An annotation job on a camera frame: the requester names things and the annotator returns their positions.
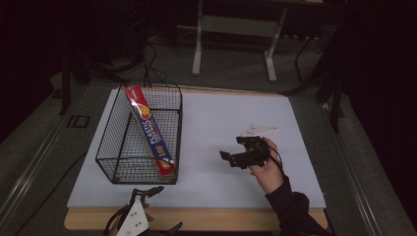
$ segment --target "white table surface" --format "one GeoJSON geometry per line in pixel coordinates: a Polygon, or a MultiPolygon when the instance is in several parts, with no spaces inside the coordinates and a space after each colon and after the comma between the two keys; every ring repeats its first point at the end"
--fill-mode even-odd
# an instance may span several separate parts
{"type": "MultiPolygon", "coordinates": [[[[108,99],[74,186],[68,207],[121,207],[134,188],[154,185],[114,185],[95,163],[116,90],[108,99]]],[[[307,154],[291,104],[286,97],[183,92],[183,124],[179,176],[176,185],[147,200],[153,207],[270,207],[248,169],[231,168],[219,151],[244,151],[236,143],[251,125],[278,127],[265,135],[278,145],[293,191],[310,199],[310,207],[326,203],[307,154]]]]}

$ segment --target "black wire basket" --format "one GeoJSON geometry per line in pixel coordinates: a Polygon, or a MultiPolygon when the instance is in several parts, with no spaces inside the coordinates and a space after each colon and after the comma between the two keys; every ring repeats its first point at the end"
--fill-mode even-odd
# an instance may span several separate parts
{"type": "Polygon", "coordinates": [[[142,91],[175,162],[174,173],[164,177],[159,174],[123,88],[117,91],[95,161],[113,184],[175,184],[181,144],[181,90],[175,85],[154,84],[142,91]]]}

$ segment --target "table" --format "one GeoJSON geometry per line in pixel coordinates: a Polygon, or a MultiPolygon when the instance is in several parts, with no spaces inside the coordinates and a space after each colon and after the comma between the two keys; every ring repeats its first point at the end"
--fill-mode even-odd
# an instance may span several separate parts
{"type": "MultiPolygon", "coordinates": [[[[255,93],[209,94],[189,91],[183,92],[183,96],[184,125],[180,175],[176,185],[166,185],[162,193],[148,200],[151,207],[147,209],[147,213],[155,218],[150,224],[151,229],[167,230],[179,221],[184,222],[182,230],[274,231],[279,229],[276,215],[270,209],[255,178],[245,170],[230,168],[218,155],[219,149],[230,152],[242,150],[234,139],[239,136],[239,132],[249,127],[254,117],[261,124],[278,127],[277,133],[267,137],[282,144],[280,153],[293,190],[303,192],[309,197],[311,216],[321,226],[327,227],[328,222],[324,214],[326,203],[291,105],[285,97],[255,93]],[[230,120],[227,122],[225,119],[220,121],[208,119],[202,123],[203,120],[200,118],[210,114],[223,114],[228,119],[235,120],[230,123],[230,120]],[[202,124],[206,127],[199,130],[198,127],[202,124]]],[[[69,210],[65,219],[65,226],[68,229],[103,229],[110,216],[130,199],[133,188],[145,190],[152,187],[112,185],[94,162],[97,141],[101,139],[102,127],[108,119],[111,104],[112,95],[104,109],[86,161],[68,202],[69,210]]]]}
{"type": "Polygon", "coordinates": [[[204,14],[204,0],[199,1],[198,20],[197,20],[197,42],[194,53],[192,74],[198,76],[200,74],[202,61],[202,33],[203,31],[216,31],[226,33],[238,33],[246,35],[256,35],[270,37],[271,42],[268,50],[265,51],[265,61],[268,71],[268,79],[270,82],[276,82],[276,74],[273,67],[272,55],[278,42],[284,20],[290,7],[300,6],[325,6],[332,4],[324,4],[321,0],[305,0],[305,1],[291,1],[291,0],[264,0],[253,2],[254,8],[257,4],[273,4],[282,6],[278,21],[260,21],[249,19],[238,19],[220,16],[210,16],[204,14]]]}

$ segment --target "hand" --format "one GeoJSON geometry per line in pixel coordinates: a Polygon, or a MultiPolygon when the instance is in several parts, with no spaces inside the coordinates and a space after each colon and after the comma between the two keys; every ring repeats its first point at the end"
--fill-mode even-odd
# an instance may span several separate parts
{"type": "MultiPolygon", "coordinates": [[[[277,150],[276,144],[267,138],[263,138],[263,140],[267,142],[268,146],[271,147],[269,149],[269,154],[280,163],[280,160],[278,160],[278,154],[275,152],[275,150],[277,150]]],[[[265,164],[263,167],[258,165],[251,165],[249,166],[249,169],[252,171],[252,174],[255,175],[258,183],[261,185],[261,188],[267,194],[271,194],[284,182],[280,169],[270,158],[268,158],[267,164],[265,164]]]]}
{"type": "MultiPolygon", "coordinates": [[[[146,208],[148,208],[148,207],[149,207],[149,204],[142,204],[142,207],[143,207],[144,209],[146,209],[146,208]]],[[[148,220],[148,222],[152,222],[152,221],[153,221],[153,217],[152,217],[152,216],[148,215],[147,213],[145,213],[145,215],[147,216],[147,220],[148,220]]],[[[117,235],[117,233],[119,232],[119,230],[117,229],[117,224],[119,224],[119,220],[120,220],[120,216],[119,216],[119,217],[117,217],[117,218],[114,220],[114,222],[113,222],[113,224],[112,224],[112,226],[111,226],[111,228],[110,228],[110,233],[109,233],[109,236],[116,236],[116,235],[117,235]]]]}

